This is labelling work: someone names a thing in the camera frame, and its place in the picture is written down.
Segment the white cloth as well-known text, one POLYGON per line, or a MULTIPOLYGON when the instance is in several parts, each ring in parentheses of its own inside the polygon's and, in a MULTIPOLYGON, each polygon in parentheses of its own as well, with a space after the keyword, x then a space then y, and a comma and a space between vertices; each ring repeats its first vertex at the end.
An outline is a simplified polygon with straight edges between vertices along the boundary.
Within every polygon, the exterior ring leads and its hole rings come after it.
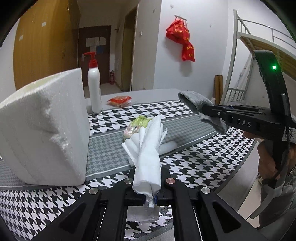
POLYGON ((159 147, 167 134, 161 123, 161 116, 152 118, 147 127, 122 143, 130 166, 135 167, 132 189, 136 194, 145 196, 147 205, 129 206, 127 221, 153 222, 159 219, 159 208, 154 205, 154 196, 161 189, 161 164, 159 147))

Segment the houndstooth table cloth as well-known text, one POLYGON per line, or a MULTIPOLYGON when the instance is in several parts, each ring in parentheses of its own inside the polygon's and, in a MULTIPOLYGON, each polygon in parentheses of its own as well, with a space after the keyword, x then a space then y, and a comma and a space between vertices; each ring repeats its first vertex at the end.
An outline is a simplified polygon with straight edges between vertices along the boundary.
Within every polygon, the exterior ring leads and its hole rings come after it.
POLYGON ((86 181, 77 187, 41 187, 18 179, 1 160, 1 217, 17 240, 31 240, 90 188, 113 187, 130 171, 122 147, 125 128, 138 116, 160 115, 174 147, 161 165, 187 187, 221 189, 242 166, 254 140, 230 128, 220 135, 178 100, 142 103, 88 116, 90 139, 86 181))

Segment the green pink wrapped packet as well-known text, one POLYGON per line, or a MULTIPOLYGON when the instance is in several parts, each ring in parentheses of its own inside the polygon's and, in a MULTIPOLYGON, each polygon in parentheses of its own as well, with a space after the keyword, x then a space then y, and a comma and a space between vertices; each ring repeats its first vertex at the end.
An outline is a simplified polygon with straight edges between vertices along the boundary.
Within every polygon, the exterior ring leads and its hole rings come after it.
POLYGON ((123 141, 130 138, 134 133, 138 133, 141 127, 146 128, 149 121, 152 118, 147 118, 145 116, 138 116, 136 117, 126 128, 123 132, 123 141))

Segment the metal bunk bed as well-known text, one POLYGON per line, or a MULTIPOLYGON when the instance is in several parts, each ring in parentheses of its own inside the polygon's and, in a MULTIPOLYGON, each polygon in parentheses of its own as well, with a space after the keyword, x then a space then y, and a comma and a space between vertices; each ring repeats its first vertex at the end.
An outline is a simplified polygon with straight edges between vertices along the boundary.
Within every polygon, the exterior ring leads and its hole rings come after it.
POLYGON ((290 34, 233 11, 230 56, 221 104, 231 102, 269 106, 267 91, 255 59, 256 50, 271 51, 280 65, 290 100, 295 103, 295 43, 290 34))

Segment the red hanging bag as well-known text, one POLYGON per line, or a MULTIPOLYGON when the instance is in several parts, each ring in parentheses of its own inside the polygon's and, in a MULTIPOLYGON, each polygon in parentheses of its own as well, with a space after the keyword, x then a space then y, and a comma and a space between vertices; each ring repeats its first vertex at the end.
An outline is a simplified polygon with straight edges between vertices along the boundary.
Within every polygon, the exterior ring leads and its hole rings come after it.
POLYGON ((186 20, 176 16, 166 29, 166 37, 182 45, 182 61, 195 62, 195 48, 190 42, 190 32, 186 20))

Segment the red snack packet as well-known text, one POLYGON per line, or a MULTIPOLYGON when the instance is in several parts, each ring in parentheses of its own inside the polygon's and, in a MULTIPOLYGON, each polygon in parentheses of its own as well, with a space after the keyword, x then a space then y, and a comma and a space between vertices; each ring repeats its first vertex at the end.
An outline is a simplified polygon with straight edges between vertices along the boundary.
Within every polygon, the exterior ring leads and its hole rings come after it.
POLYGON ((107 101, 107 104, 110 106, 115 106, 118 108, 127 106, 132 102, 131 96, 116 96, 107 101))

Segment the red fire extinguisher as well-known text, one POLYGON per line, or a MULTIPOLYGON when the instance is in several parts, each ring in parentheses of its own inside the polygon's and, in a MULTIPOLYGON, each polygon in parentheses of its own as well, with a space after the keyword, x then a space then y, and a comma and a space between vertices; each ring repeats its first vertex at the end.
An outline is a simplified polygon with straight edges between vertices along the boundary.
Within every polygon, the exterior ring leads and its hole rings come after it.
POLYGON ((114 72, 114 70, 112 70, 112 71, 110 72, 109 83, 110 83, 110 84, 115 84, 115 72, 114 72))

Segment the wooden side door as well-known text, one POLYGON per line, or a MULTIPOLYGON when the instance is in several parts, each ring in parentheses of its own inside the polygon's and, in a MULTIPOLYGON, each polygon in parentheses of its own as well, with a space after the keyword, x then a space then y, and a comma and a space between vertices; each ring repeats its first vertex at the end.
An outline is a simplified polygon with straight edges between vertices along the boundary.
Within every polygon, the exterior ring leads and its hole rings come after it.
POLYGON ((136 23, 137 6, 126 15, 123 28, 121 54, 121 90, 123 92, 131 90, 136 23))

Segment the white red pump bottle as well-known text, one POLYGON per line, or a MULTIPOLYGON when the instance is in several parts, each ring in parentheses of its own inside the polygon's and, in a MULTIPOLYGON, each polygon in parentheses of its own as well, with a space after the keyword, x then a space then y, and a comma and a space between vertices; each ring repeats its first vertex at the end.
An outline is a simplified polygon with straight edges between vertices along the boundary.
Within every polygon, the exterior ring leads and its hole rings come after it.
POLYGON ((96 53, 86 52, 84 55, 90 56, 87 80, 92 111, 94 113, 100 113, 103 109, 103 106, 101 102, 100 72, 98 68, 98 62, 96 60, 96 53))

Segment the white styrofoam box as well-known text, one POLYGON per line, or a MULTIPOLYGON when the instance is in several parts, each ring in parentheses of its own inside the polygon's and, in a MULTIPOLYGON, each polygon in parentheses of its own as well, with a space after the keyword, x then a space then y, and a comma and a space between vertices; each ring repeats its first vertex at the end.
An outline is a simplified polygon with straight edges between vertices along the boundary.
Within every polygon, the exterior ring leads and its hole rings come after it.
POLYGON ((27 184, 81 185, 89 137, 79 68, 32 82, 1 102, 1 156, 27 184))

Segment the wooden wardrobe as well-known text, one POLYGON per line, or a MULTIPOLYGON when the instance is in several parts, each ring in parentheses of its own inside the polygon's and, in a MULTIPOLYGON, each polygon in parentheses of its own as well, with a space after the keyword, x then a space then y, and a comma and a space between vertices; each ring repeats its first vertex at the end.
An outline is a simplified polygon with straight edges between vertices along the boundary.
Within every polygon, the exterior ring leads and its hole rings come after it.
POLYGON ((38 0, 20 18, 14 43, 16 89, 78 67, 77 1, 38 0))

